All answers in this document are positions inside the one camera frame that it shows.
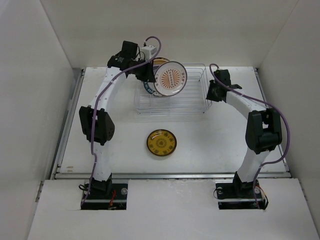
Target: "plate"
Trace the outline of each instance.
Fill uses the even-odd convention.
[[[153,73],[155,74],[157,69],[162,65],[165,64],[167,62],[170,62],[170,60],[168,58],[165,57],[156,57],[153,60]]]
[[[177,139],[172,132],[158,129],[149,134],[146,139],[146,146],[154,155],[165,157],[176,150]]]
[[[155,90],[166,97],[174,96],[184,89],[187,83],[187,71],[177,61],[162,64],[155,72]]]
[[[155,87],[153,84],[149,84],[149,82],[144,81],[143,87],[149,94],[152,94],[157,97],[162,97],[162,95],[154,89]]]

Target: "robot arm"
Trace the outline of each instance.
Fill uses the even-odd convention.
[[[247,119],[245,133],[247,151],[243,163],[235,173],[232,183],[216,184],[220,193],[219,208],[255,209],[257,206],[253,189],[259,184],[258,181],[255,182],[256,173],[270,151],[282,142],[280,114],[273,108],[265,108],[253,100],[242,97],[241,94],[244,94],[242,88],[237,84],[231,84],[228,70],[218,69],[214,75],[228,89],[211,80],[206,99],[215,102],[224,101]],[[258,203],[264,205],[262,198]]]
[[[105,151],[102,149],[108,147],[107,141],[112,139],[115,132],[115,124],[108,113],[111,109],[111,104],[120,86],[129,74],[134,74],[142,82],[154,83],[156,81],[153,73],[152,59],[161,49],[160,41],[159,44],[158,51],[155,46],[144,44],[141,50],[139,48],[138,52],[138,54],[142,52],[144,58],[136,59],[138,56],[138,44],[123,41],[121,51],[113,55],[108,61],[104,80],[95,97],[88,106],[82,106],[79,110],[81,128],[83,134],[86,135],[86,139],[91,142],[92,131],[94,131],[93,140],[100,143],[100,145],[93,145],[91,143],[91,153],[95,156],[92,176],[87,191],[90,191],[91,195],[101,196],[102,194],[103,196],[107,196],[111,191],[111,169],[109,167],[108,156],[103,156]],[[87,197],[88,194],[86,194],[81,205],[83,205]]]

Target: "black mounting bracket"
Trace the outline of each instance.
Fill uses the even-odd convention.
[[[280,114],[273,108],[249,112],[245,142],[256,154],[274,150],[282,142]]]
[[[257,202],[260,209],[264,210],[268,206],[259,189],[256,192],[256,202],[253,193],[253,182],[241,182],[237,172],[232,182],[217,182],[215,188],[220,210],[257,209]]]
[[[86,191],[83,192],[81,201],[84,200],[85,195]],[[127,183],[112,183],[111,177],[107,181],[98,181],[93,178],[90,194],[82,204],[81,210],[125,210],[127,195]]]
[[[138,44],[130,41],[123,41],[121,51],[110,58],[107,63],[107,67],[116,67],[123,71],[146,62],[144,59],[136,60],[137,50]],[[152,61],[143,66],[127,71],[125,75],[128,77],[129,74],[134,74],[135,77],[142,82],[155,83],[156,79],[153,68],[154,62]]]
[[[230,73],[227,69],[224,70],[216,70],[214,75],[222,82],[224,85],[231,89],[242,89],[238,84],[231,84]],[[220,102],[226,102],[227,92],[229,90],[225,87],[221,86],[219,83],[216,83],[214,80],[210,80],[209,89],[206,95],[207,100]]]
[[[91,129],[94,110],[87,106],[80,107],[79,110],[81,128],[86,139],[91,142]],[[109,114],[101,108],[96,112],[94,141],[103,146],[106,141],[110,141],[115,133],[115,124],[110,118]]]

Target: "white wall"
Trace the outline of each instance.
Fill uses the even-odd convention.
[[[0,2],[0,234],[28,233],[73,79],[39,0]]]
[[[299,0],[259,69],[267,99],[291,129],[287,161],[320,231],[320,0]]]
[[[161,56],[260,66],[297,0],[41,0],[73,67],[105,66],[123,40],[157,35]]]

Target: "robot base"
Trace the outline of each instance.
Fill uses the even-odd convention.
[[[126,210],[127,209],[127,183],[112,183],[111,181],[96,181],[100,186],[105,185],[105,191],[91,187],[91,191],[81,210]]]
[[[253,191],[239,196],[232,182],[217,182],[215,184],[215,192],[218,199],[218,207],[220,210],[236,210],[236,209],[258,209]],[[260,209],[265,209],[266,202],[263,200],[261,193],[256,192],[257,201]]]

